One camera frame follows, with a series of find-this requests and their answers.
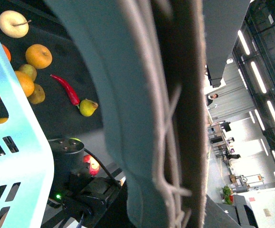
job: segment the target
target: floor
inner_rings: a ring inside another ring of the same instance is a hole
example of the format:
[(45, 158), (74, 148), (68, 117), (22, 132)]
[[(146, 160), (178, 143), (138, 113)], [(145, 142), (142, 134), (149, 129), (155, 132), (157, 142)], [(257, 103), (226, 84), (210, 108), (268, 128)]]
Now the floor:
[(207, 194), (216, 203), (222, 203), (220, 190), (225, 185), (230, 184), (228, 177), (228, 169), (226, 164), (222, 162), (221, 158), (216, 158), (214, 153), (209, 148), (209, 167), (208, 167), (208, 181), (207, 181)]

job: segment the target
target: red chili pepper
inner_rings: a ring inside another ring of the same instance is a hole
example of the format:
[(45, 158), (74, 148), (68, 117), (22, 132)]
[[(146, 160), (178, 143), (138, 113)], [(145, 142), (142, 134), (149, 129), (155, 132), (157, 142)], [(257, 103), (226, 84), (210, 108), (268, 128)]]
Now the red chili pepper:
[(55, 80), (57, 80), (63, 86), (63, 88), (66, 90), (67, 95), (70, 98), (72, 105), (78, 106), (80, 104), (80, 100), (77, 96), (77, 93), (72, 88), (72, 86), (70, 86), (70, 84), (61, 77), (58, 77), (56, 75), (50, 75), (50, 76)]

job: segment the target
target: potted plant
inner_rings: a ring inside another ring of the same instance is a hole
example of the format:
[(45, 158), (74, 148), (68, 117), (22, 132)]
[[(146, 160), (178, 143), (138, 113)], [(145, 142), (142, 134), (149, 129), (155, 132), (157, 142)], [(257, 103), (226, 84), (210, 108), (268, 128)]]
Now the potted plant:
[(233, 203), (233, 192), (230, 187), (225, 186), (222, 188), (223, 191), (223, 196), (224, 196), (224, 201), (223, 203), (232, 205)]

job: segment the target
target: light blue plastic basket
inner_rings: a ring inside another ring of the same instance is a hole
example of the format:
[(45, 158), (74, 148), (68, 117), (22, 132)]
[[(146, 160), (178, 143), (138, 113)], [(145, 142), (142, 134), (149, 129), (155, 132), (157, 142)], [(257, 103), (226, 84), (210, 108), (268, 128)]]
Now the light blue plastic basket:
[[(50, 146), (0, 44), (0, 97), (9, 119), (0, 124), (0, 211), (9, 207), (3, 228), (40, 227), (54, 175)], [(10, 136), (19, 152), (12, 153), (2, 138)], [(14, 183), (20, 183), (12, 201)]]

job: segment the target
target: cable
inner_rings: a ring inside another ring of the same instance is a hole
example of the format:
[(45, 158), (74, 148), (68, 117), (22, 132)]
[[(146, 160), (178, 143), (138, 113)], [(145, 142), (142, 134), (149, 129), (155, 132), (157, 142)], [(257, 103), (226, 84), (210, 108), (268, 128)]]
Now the cable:
[(58, 228), (63, 228), (66, 224), (66, 222), (70, 219), (71, 217), (66, 217), (62, 222), (60, 223)]
[(98, 164), (101, 166), (101, 168), (103, 168), (103, 170), (105, 171), (105, 173), (111, 178), (111, 180), (114, 182), (114, 184), (121, 189), (121, 185), (119, 184), (119, 182), (114, 178), (114, 176), (112, 176), (112, 174), (108, 171), (108, 169), (104, 166), (104, 164), (90, 151), (88, 151), (85, 148), (85, 152), (87, 152), (88, 154), (90, 154), (97, 162)]
[(77, 224), (76, 228), (81, 228), (82, 223), (84, 222), (84, 220), (85, 220), (85, 214), (82, 213), (81, 219), (80, 219), (79, 223)]

